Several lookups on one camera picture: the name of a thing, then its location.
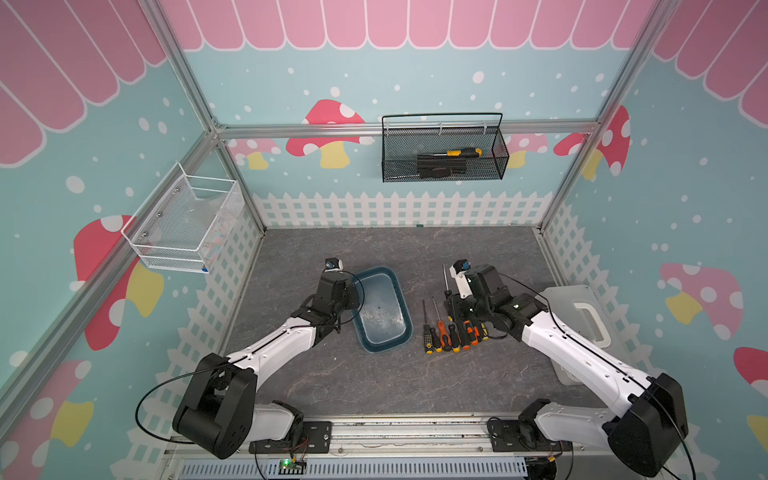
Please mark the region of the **teal plastic storage box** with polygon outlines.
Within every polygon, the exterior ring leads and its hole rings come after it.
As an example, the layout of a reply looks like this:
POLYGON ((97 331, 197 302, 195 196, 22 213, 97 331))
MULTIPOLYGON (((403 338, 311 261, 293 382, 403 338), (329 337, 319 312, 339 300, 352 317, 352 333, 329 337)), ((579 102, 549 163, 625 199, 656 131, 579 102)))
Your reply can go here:
POLYGON ((361 306, 353 324, 362 348, 382 353, 405 344, 414 327, 395 272, 374 267, 358 273, 354 281, 361 306))

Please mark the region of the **black red screwdriver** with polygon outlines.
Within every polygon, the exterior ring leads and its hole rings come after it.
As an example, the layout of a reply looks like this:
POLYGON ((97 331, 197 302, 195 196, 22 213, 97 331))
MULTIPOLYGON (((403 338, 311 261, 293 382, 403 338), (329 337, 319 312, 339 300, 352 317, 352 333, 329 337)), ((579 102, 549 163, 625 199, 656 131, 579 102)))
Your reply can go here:
POLYGON ((436 303, 435 299, 432 299, 432 301, 433 301, 434 309, 435 309, 436 314, 437 314, 437 328, 438 328, 438 336, 439 336, 439 341, 440 341, 440 345, 441 345, 441 350, 445 351, 445 352, 451 351, 452 347, 453 347, 453 344, 452 344, 451 338, 449 336, 446 323, 444 322, 444 320, 442 319, 442 317, 440 315, 440 312, 439 312, 439 309, 438 309, 438 306, 437 306, 437 303, 436 303))

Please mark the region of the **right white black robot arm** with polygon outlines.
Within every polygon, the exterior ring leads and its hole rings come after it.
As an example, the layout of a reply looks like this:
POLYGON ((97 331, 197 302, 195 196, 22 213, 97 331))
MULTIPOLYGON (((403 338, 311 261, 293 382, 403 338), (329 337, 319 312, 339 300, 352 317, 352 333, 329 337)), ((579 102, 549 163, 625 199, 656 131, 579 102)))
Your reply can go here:
POLYGON ((560 319, 543 293, 526 286, 514 295, 509 276, 491 265, 458 260, 443 270, 452 343, 459 349, 487 338, 486 325, 546 355, 586 386, 602 408, 569 407, 537 399, 518 416, 521 442, 571 442, 610 451, 647 478, 670 469, 689 433, 682 386, 651 376, 585 338, 560 319))

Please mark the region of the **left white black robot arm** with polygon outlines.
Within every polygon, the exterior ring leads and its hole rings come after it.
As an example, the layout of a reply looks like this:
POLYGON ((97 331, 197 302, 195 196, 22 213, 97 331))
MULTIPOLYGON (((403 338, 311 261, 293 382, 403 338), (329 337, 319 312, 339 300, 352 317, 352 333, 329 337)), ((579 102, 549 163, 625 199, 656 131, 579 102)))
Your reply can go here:
POLYGON ((172 419, 172 430, 182 436, 179 445, 196 445, 219 459, 227 459, 246 442, 252 454, 257 453, 259 442, 274 442, 294 461, 297 452, 309 450, 304 414, 281 401, 258 404, 256 393, 293 358, 317 346, 331 332, 339 332, 345 312, 358 316, 364 302, 361 280, 347 270, 328 265, 317 291, 276 330, 226 356, 208 354, 194 371, 147 391, 134 411, 136 426, 153 439, 171 443, 171 438, 153 433, 142 424, 140 410, 150 394, 189 378, 172 419))

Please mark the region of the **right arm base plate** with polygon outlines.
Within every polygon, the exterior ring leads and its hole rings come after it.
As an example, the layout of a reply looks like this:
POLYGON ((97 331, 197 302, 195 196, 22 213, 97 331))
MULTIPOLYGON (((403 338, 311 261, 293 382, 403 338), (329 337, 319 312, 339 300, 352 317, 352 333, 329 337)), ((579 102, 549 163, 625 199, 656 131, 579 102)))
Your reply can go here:
POLYGON ((492 449, 497 453, 544 452, 559 456, 573 450, 570 442, 546 439, 530 422, 493 416, 486 421, 486 427, 492 449))

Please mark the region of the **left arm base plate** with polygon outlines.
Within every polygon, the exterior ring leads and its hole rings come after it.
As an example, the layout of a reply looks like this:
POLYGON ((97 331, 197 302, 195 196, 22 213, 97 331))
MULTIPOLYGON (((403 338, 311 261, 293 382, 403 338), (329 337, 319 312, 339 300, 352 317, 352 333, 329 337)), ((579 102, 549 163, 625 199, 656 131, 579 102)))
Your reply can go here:
POLYGON ((282 439, 252 441, 248 451, 250 454, 327 454, 332 427, 329 421, 302 422, 292 426, 282 439))

